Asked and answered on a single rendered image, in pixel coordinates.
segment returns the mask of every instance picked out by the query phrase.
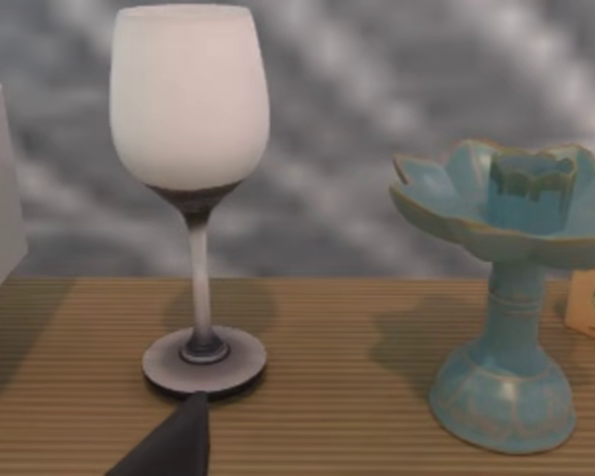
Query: brown box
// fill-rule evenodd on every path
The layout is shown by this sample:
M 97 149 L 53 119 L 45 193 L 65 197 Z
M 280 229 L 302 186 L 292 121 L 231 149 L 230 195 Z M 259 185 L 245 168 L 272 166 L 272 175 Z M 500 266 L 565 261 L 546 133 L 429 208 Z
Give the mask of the brown box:
M 595 270 L 573 273 L 566 325 L 595 338 Z

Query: wine glass rim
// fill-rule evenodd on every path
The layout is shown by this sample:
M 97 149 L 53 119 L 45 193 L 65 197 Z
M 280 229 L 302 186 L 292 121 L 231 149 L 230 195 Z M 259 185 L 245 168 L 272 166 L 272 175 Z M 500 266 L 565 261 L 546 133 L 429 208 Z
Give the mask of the wine glass rim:
M 233 17 L 250 16 L 249 8 L 241 5 L 225 5 L 217 3 L 193 3 L 193 4 L 163 4 L 163 5 L 141 5 L 137 7 L 124 8 L 119 11 L 123 18 L 141 18 L 149 20 L 222 20 Z

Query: scalloped rim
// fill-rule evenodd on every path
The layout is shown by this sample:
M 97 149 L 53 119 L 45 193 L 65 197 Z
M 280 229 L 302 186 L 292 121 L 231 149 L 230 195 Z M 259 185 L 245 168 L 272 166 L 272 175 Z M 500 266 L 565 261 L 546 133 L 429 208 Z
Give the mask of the scalloped rim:
M 466 145 L 470 145 L 470 144 L 474 144 L 474 145 L 482 144 L 482 145 L 485 145 L 488 147 L 492 147 L 492 148 L 498 150 L 499 152 L 510 149 L 508 147 L 502 146 L 500 144 L 496 144 L 493 141 L 490 141 L 487 139 L 482 139 L 482 140 L 466 139 L 463 141 L 459 141 L 458 143 L 456 143 L 455 146 L 452 146 L 450 148 L 449 157 L 450 158 L 452 157 L 454 150 L 456 150 L 460 147 L 466 146 Z M 538 152 L 550 153 L 550 151 L 559 151 L 560 149 L 564 149 L 564 148 L 575 148 L 575 149 L 578 149 L 580 151 L 587 153 L 587 155 L 588 155 L 587 159 L 589 160 L 589 162 L 593 166 L 593 170 L 595 171 L 595 155 L 589 149 L 587 149 L 583 146 L 580 146 L 578 144 L 573 144 L 573 143 L 563 144 L 563 145 L 548 147 L 546 149 L 541 149 Z M 525 154 L 528 154 L 528 155 L 534 154 L 534 152 L 527 151 L 524 149 L 519 149 L 519 148 L 511 148 L 511 149 L 513 151 L 524 152 Z M 416 200 L 411 199 L 410 197 L 408 197 L 406 194 L 404 194 L 402 192 L 402 190 L 401 190 L 402 183 L 403 183 L 403 186 L 407 186 L 407 185 L 413 184 L 413 181 L 405 173 L 405 171 L 401 167 L 401 164 L 399 164 L 399 163 L 401 163 L 401 162 L 417 162 L 424 166 L 427 166 L 427 164 L 432 164 L 432 165 L 435 165 L 437 167 L 442 167 L 442 168 L 444 168 L 445 166 L 442 166 L 441 164 L 437 164 L 436 162 L 434 162 L 433 160 L 428 159 L 428 158 L 419 157 L 419 156 L 406 156 L 404 154 L 395 154 L 393 162 L 395 164 L 395 170 L 397 171 L 397 175 L 399 176 L 400 179 L 402 179 L 400 182 L 392 183 L 389 186 L 389 190 L 390 190 L 391 194 L 394 195 L 394 198 L 398 198 L 398 199 L 402 200 L 404 203 L 406 203 L 407 205 L 417 208 L 419 210 L 422 210 L 423 212 L 428 213 L 431 216 L 435 216 L 438 219 L 445 220 L 445 221 L 447 221 L 447 220 L 454 221 L 454 222 L 458 223 L 460 226 L 463 226 L 467 229 L 471 229 L 471 230 L 479 232 L 479 233 L 485 233 L 488 235 L 496 235 L 496 236 L 508 236 L 508 237 L 515 237 L 515 238 L 523 238 L 523 239 L 528 239 L 528 240 L 532 240 L 532 241 L 536 241 L 536 242 L 540 242 L 540 243 L 547 243 L 547 242 L 553 242 L 553 241 L 557 242 L 557 243 L 561 243 L 561 244 L 595 242 L 595 236 L 584 237 L 584 238 L 582 238 L 582 237 L 570 238 L 570 237 L 563 237 L 563 236 L 560 237 L 560 236 L 555 236 L 555 235 L 533 235 L 533 234 L 527 234 L 527 233 L 524 233 L 524 232 L 518 231 L 518 230 L 508 230 L 508 229 L 503 229 L 503 228 L 497 228 L 497 227 L 491 226 L 483 221 L 473 221 L 473 220 L 458 217 L 458 216 L 448 216 L 448 215 L 436 213 L 436 212 L 430 210 L 429 208 L 421 205 Z

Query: black pointed object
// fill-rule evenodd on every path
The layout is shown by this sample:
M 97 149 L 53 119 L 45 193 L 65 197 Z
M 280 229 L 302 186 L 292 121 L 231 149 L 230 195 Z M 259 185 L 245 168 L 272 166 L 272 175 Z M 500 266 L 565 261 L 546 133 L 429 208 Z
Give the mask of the black pointed object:
M 207 476 L 207 395 L 191 395 L 105 476 Z

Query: wine glass stem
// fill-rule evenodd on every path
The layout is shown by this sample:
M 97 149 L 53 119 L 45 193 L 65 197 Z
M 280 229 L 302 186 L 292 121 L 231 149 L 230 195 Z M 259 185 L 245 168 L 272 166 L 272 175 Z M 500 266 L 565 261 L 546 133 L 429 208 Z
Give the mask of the wine glass stem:
M 213 338 L 211 328 L 211 298 L 207 266 L 207 226 L 209 216 L 187 221 L 192 260 L 192 289 L 194 296 L 194 334 L 201 342 Z

